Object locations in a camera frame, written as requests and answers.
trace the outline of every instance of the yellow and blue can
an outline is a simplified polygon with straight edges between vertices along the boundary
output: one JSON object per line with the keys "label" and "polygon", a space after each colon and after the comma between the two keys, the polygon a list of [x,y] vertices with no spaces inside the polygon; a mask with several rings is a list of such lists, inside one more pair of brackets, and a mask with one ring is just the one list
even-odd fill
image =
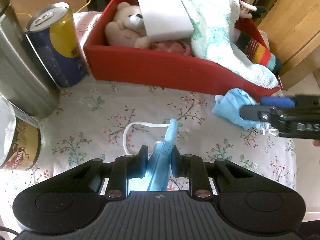
{"label": "yellow and blue can", "polygon": [[70,87],[86,74],[80,56],[72,12],[67,3],[55,3],[27,24],[27,35],[57,85]]}

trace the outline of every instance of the screw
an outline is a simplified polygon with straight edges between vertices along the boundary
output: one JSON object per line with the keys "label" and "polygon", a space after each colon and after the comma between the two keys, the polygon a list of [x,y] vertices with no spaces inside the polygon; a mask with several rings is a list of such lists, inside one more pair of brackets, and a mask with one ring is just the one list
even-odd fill
{"label": "screw", "polygon": [[197,197],[200,197],[200,198],[205,198],[205,197],[210,197],[211,196],[210,191],[206,190],[206,189],[198,189],[195,192],[195,194],[196,194]]}
{"label": "screw", "polygon": [[107,192],[107,196],[111,198],[118,198],[122,196],[122,192],[117,189],[112,189]]}
{"label": "screw", "polygon": [[269,117],[268,117],[268,115],[267,114],[262,114],[262,119],[264,119],[264,120],[268,120],[269,119]]}

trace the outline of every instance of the white towel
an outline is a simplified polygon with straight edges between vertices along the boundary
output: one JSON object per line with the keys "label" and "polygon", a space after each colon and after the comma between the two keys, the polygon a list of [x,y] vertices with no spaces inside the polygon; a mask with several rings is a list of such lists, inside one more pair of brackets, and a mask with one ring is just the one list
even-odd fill
{"label": "white towel", "polygon": [[239,0],[181,0],[193,24],[193,54],[220,64],[247,81],[264,88],[278,85],[265,66],[253,64],[232,43],[234,25],[239,19]]}

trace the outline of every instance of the pink fabric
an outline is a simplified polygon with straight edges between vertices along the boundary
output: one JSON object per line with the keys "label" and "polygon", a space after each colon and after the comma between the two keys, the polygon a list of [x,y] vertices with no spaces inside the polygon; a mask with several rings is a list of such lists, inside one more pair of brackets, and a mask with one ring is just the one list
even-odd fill
{"label": "pink fabric", "polygon": [[185,56],[192,56],[190,45],[184,41],[153,42],[150,47],[157,51],[166,51]]}

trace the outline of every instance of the teddy bear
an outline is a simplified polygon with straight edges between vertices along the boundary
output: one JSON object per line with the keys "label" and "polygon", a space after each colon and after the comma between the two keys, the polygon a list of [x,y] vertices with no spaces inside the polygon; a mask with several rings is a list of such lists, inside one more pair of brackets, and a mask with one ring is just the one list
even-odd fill
{"label": "teddy bear", "polygon": [[150,47],[140,6],[131,6],[127,2],[118,4],[113,21],[105,27],[105,35],[110,46],[140,49]]}

